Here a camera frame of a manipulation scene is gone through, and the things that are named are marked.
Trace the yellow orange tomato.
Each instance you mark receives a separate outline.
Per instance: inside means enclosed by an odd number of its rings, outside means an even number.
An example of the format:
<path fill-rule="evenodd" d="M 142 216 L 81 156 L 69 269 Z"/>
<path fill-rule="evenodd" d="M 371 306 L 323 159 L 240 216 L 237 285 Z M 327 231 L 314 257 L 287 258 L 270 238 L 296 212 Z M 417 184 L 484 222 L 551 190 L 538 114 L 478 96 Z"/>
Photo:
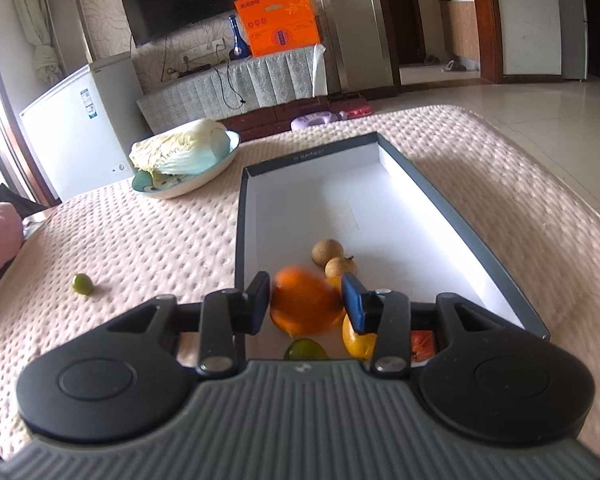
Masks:
<path fill-rule="evenodd" d="M 352 358 L 369 361 L 373 356 L 377 335 L 376 334 L 358 334 L 350 321 L 350 318 L 345 315 L 342 320 L 341 338 L 347 352 Z"/>

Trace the small brown longan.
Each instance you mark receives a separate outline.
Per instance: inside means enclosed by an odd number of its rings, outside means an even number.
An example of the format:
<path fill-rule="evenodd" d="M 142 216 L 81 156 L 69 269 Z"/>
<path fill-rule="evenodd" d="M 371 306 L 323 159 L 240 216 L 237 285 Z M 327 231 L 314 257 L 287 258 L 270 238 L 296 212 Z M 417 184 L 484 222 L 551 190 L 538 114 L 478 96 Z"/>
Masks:
<path fill-rule="evenodd" d="M 334 257 L 327 261 L 324 267 L 326 278 L 338 278 L 346 273 L 358 274 L 358 265 L 352 256 Z"/>

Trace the green tomato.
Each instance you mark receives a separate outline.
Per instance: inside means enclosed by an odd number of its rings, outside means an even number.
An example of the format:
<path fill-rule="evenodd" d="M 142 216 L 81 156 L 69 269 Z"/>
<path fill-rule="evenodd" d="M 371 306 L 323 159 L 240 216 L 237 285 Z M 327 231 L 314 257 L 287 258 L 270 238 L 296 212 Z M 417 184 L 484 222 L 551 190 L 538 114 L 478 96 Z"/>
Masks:
<path fill-rule="evenodd" d="M 85 273 L 74 274 L 71 281 L 72 289 L 79 295 L 90 296 L 94 292 L 95 285 L 92 279 Z"/>
<path fill-rule="evenodd" d="M 321 361 L 328 360 L 326 350 L 310 338 L 294 340 L 284 353 L 286 361 Z"/>

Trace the brown kiwi fruit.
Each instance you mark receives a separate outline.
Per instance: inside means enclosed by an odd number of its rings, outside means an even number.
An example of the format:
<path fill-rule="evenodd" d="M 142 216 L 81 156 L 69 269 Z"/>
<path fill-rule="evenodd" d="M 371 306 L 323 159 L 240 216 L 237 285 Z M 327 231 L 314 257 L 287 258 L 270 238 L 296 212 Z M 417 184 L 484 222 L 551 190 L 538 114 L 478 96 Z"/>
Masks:
<path fill-rule="evenodd" d="M 317 266 L 324 268 L 330 260 L 342 257 L 343 254 L 344 249 L 338 240 L 324 238 L 312 247 L 311 259 Z"/>

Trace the wooden kitchen cabinet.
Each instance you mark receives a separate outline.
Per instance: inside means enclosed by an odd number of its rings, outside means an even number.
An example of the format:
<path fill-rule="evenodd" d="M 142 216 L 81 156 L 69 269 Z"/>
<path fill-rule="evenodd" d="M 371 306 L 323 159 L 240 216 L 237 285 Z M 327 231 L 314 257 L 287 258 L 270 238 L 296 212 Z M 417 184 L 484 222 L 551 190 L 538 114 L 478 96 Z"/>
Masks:
<path fill-rule="evenodd" d="M 480 67 L 475 0 L 439 0 L 445 51 L 471 66 Z"/>

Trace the grey rectangular box tray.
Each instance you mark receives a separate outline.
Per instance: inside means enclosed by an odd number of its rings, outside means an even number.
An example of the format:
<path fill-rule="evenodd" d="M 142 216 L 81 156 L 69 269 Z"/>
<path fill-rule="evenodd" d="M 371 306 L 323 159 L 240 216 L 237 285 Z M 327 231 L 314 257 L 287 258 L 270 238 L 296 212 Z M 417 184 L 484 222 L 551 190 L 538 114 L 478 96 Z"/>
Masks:
<path fill-rule="evenodd" d="M 543 339 L 532 303 L 486 241 L 378 132 L 265 159 L 242 170 L 235 285 L 286 266 L 315 271 L 312 247 L 339 242 L 371 289 L 414 302 L 455 292 Z"/>

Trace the pink quilted table cover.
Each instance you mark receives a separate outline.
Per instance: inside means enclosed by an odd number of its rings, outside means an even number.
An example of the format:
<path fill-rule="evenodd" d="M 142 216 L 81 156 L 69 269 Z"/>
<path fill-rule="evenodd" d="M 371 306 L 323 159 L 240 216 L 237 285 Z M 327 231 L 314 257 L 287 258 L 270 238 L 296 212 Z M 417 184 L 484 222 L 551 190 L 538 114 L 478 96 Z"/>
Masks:
<path fill-rule="evenodd" d="M 194 301 L 234 278 L 239 181 L 245 166 L 381 133 L 492 249 L 555 344 L 596 383 L 582 441 L 600 454 L 600 215 L 482 117 L 434 105 L 253 141 L 218 178 L 176 200 L 119 182 L 60 205 L 0 281 L 0 456 L 28 442 L 16 380 L 42 353 L 141 302 Z M 95 288 L 71 286 L 77 273 Z"/>

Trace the light blue ceramic plate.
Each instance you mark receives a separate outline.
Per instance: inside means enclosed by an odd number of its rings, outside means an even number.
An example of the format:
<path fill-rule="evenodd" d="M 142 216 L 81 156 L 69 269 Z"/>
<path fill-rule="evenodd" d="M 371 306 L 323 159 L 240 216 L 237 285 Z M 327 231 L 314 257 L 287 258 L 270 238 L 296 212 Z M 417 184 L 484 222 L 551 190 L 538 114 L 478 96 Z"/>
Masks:
<path fill-rule="evenodd" d="M 235 131 L 227 130 L 228 140 L 230 140 L 230 151 L 216 164 L 200 174 L 190 174 L 189 176 L 171 176 L 162 180 L 156 180 L 146 171 L 137 171 L 131 181 L 131 188 L 140 195 L 156 198 L 157 200 L 170 200 L 182 196 L 189 192 L 201 188 L 216 177 L 232 164 L 240 148 L 240 135 Z"/>

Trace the napa cabbage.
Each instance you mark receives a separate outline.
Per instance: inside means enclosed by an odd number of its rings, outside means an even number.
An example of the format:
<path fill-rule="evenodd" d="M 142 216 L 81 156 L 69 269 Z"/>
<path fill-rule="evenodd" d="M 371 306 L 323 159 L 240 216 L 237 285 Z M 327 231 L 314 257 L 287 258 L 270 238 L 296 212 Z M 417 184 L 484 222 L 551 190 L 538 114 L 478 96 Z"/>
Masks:
<path fill-rule="evenodd" d="M 133 144 L 130 159 L 151 174 L 201 174 L 230 154 L 226 128 L 202 118 Z"/>

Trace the white chest freezer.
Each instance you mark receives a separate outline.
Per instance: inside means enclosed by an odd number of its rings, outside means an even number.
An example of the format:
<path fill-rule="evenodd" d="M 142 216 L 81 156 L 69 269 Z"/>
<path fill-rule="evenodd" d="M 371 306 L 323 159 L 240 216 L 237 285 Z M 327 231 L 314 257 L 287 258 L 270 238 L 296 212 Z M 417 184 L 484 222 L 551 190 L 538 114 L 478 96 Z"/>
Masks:
<path fill-rule="evenodd" d="M 24 140 L 58 200 L 134 176 L 132 145 L 151 136 L 128 52 L 87 64 L 20 113 Z"/>

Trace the purple plastic object on floor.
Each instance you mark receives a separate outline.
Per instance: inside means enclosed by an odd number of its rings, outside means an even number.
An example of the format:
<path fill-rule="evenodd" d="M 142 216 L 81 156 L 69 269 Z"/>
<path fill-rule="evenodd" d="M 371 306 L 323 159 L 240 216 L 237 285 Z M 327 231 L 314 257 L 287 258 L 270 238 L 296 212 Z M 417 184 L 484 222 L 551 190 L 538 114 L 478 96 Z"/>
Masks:
<path fill-rule="evenodd" d="M 339 115 L 324 110 L 324 112 L 315 112 L 294 118 L 290 123 L 290 128 L 292 131 L 301 131 L 313 126 L 328 125 L 339 121 Z"/>

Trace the cloth covered tv cabinet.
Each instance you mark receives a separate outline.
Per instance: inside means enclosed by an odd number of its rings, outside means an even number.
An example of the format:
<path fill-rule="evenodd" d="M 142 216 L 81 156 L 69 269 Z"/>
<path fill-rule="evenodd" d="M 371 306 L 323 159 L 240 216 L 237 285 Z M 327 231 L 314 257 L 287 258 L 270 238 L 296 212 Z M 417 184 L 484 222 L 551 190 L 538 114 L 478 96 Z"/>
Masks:
<path fill-rule="evenodd" d="M 162 133 L 200 118 L 234 117 L 327 94 L 322 44 L 230 61 L 165 84 L 137 100 L 149 128 Z"/>

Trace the blue glass bottle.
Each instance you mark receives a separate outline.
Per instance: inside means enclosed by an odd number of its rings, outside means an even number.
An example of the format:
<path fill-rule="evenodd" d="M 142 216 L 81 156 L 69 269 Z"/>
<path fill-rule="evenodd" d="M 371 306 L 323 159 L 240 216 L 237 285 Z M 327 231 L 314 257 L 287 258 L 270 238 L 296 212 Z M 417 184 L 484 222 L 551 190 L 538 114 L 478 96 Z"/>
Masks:
<path fill-rule="evenodd" d="M 228 57 L 231 60 L 242 60 L 243 58 L 250 58 L 251 50 L 248 44 L 246 43 L 246 40 L 242 38 L 236 15 L 230 14 L 230 16 L 228 17 L 228 21 L 230 22 L 230 29 L 233 33 L 233 47 L 230 49 Z"/>

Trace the orange gift box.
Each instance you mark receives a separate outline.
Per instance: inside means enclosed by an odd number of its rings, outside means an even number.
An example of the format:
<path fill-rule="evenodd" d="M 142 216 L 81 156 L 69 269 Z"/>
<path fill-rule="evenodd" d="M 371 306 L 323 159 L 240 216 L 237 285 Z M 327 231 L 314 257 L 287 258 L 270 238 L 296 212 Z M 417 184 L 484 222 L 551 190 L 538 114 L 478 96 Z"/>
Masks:
<path fill-rule="evenodd" d="M 253 56 L 321 42 L 312 0 L 236 0 L 234 5 Z"/>

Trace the tied beige curtain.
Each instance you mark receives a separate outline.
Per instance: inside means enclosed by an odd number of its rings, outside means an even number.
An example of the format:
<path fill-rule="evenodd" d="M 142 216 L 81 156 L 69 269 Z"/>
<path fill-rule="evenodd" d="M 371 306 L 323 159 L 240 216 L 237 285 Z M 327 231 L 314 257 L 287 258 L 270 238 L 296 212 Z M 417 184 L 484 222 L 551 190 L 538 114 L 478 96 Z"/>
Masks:
<path fill-rule="evenodd" d="M 45 0 L 14 0 L 27 42 L 33 47 L 33 71 L 47 88 L 62 79 L 62 70 L 50 33 Z"/>

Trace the white wall power strip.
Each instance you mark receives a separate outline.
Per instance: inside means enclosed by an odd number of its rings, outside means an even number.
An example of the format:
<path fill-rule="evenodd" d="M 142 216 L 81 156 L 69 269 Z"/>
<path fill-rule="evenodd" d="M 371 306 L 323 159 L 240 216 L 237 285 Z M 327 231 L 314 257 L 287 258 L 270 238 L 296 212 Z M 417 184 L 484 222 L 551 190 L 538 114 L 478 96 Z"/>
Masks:
<path fill-rule="evenodd" d="M 223 38 L 209 41 L 206 44 L 198 44 L 198 46 L 184 51 L 181 54 L 181 59 L 183 62 L 193 62 L 210 55 L 215 55 L 218 58 L 226 55 L 226 44 Z"/>

